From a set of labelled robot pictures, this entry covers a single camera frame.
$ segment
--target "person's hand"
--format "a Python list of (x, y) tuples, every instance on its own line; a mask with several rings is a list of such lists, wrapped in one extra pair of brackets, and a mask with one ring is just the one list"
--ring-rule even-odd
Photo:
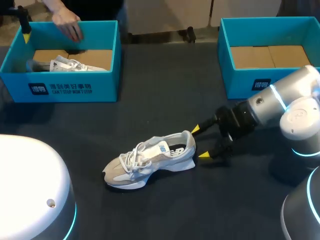
[(59, 10), (54, 12), (52, 21), (60, 31), (71, 40), (79, 42), (84, 38), (78, 25), (78, 21), (81, 21), (80, 17), (75, 15), (66, 7), (61, 7)]

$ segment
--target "yellow marker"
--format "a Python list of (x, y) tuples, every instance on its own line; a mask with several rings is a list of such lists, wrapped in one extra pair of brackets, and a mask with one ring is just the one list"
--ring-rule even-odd
[(29, 42), (30, 34), (31, 34), (31, 32), (23, 34), (23, 38), (24, 38), (25, 44), (27, 44)]
[(200, 130), (200, 127), (199, 127), (199, 124), (197, 124), (196, 126), (195, 126), (195, 128), (192, 130), (192, 134), (193, 133), (195, 133), (196, 131), (199, 131)]
[(205, 153), (202, 153), (199, 158), (210, 158), (210, 154), (208, 151), (206, 151)]

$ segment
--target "floor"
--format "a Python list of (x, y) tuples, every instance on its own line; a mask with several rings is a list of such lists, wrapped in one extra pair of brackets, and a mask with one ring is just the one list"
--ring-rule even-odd
[[(27, 7), (28, 12), (34, 22), (51, 21), (51, 13), (46, 9), (43, 3), (37, 2)], [(5, 16), (3, 25), (0, 27), (0, 46), (9, 46), (15, 37), (20, 24), (17, 18)], [(205, 27), (194, 30), (196, 42), (216, 42), (218, 39), (217, 27)], [(152, 43), (184, 43), (186, 39), (182, 33), (172, 31), (145, 35), (135, 35), (131, 38), (131, 43), (152, 44)]]

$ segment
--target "blue box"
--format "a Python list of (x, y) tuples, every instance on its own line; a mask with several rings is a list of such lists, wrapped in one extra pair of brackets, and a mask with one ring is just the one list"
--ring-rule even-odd
[[(0, 77), (17, 103), (116, 102), (121, 68), (117, 21), (81, 21), (84, 39), (76, 43), (52, 22), (30, 22), (26, 44), (18, 30), (0, 68)], [(112, 50), (109, 71), (26, 72), (36, 50)], [(61, 89), (69, 85), (73, 88)]]
[(315, 17), (222, 18), (217, 53), (228, 99), (249, 98), (257, 93), (255, 82), (273, 84), (299, 69), (236, 69), (230, 47), (286, 45), (303, 46), (311, 65), (320, 70), (320, 25)]

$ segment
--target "white sneaker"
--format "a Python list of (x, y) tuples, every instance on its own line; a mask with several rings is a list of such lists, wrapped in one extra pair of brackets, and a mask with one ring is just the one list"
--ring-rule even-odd
[(50, 62), (50, 72), (81, 72), (81, 71), (106, 71), (104, 68), (88, 66), (74, 59), (67, 59), (58, 55)]
[(178, 172), (194, 168), (195, 151), (196, 142), (189, 131), (154, 136), (113, 159), (102, 171), (102, 176), (114, 188), (142, 188), (157, 170)]
[(27, 72), (81, 72), (81, 71), (106, 71), (104, 68), (88, 66), (74, 59), (67, 59), (58, 55), (51, 62), (40, 62), (29, 59), (26, 62)]

